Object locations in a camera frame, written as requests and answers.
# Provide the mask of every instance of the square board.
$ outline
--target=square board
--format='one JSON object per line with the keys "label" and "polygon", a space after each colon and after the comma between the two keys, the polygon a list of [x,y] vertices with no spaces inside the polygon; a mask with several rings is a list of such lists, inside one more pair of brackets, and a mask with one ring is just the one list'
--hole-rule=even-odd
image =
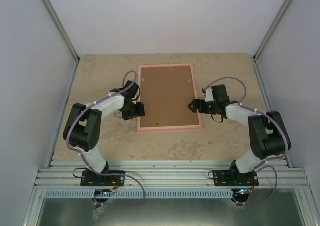
{"label": "square board", "polygon": [[188,104],[198,97],[192,64],[139,66],[140,101],[145,116],[138,118],[138,131],[201,129],[199,113]]}

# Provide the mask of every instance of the black mounting plate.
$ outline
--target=black mounting plate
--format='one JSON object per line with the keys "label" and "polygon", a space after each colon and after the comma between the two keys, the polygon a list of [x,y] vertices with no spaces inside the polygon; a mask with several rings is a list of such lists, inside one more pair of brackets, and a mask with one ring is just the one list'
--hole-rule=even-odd
{"label": "black mounting plate", "polygon": [[[121,173],[124,174],[126,173],[125,171],[109,171],[108,173]],[[80,185],[85,186],[85,187],[90,187],[90,186],[107,186],[107,187],[112,187],[112,186],[117,186],[114,185],[111,178],[113,179],[114,182],[117,182],[119,187],[124,186],[126,177],[124,177],[124,180],[121,180],[121,176],[100,176],[95,174],[94,172],[86,169],[85,171],[82,172],[82,180]]]}
{"label": "black mounting plate", "polygon": [[[214,180],[214,185],[216,187],[223,187],[223,186],[253,186],[252,182],[248,180],[247,178],[244,178],[243,180],[239,181],[238,184],[235,184],[234,181],[231,178],[231,173],[229,170],[214,170],[212,171]],[[255,180],[254,178],[258,178],[257,172],[251,172],[251,179],[254,182],[255,186],[259,186],[259,180]]]}

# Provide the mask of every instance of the gray floor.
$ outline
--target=gray floor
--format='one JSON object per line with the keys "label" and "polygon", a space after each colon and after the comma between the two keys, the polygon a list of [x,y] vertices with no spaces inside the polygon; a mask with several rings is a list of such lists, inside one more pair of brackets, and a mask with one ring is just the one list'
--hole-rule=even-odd
{"label": "gray floor", "polygon": [[[256,190],[250,200],[258,201],[269,193]],[[280,190],[270,201],[258,206],[236,207],[229,199],[150,199],[139,207],[109,206],[96,222],[93,209],[90,199],[47,199],[38,226],[304,225],[295,194]]]}

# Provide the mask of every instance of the beige table surface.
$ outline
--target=beige table surface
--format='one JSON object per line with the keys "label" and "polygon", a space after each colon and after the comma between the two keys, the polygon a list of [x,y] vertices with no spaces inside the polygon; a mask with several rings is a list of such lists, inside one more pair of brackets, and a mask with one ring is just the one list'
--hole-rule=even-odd
{"label": "beige table surface", "polygon": [[[192,63],[199,98],[202,88],[211,81],[234,76],[244,81],[247,97],[244,104],[265,109],[262,95],[248,54],[137,54],[83,55],[78,66],[70,98],[64,115],[66,124],[72,105],[93,102],[111,89],[122,86],[128,70],[138,65]],[[239,100],[244,90],[234,80],[223,80],[231,100]],[[225,120],[216,123],[210,115],[202,115],[203,129],[177,132],[137,132],[137,119],[124,121],[107,116],[101,124],[98,146],[106,160],[230,160],[237,159],[249,149],[248,128]],[[66,147],[59,134],[54,160],[81,160]]]}

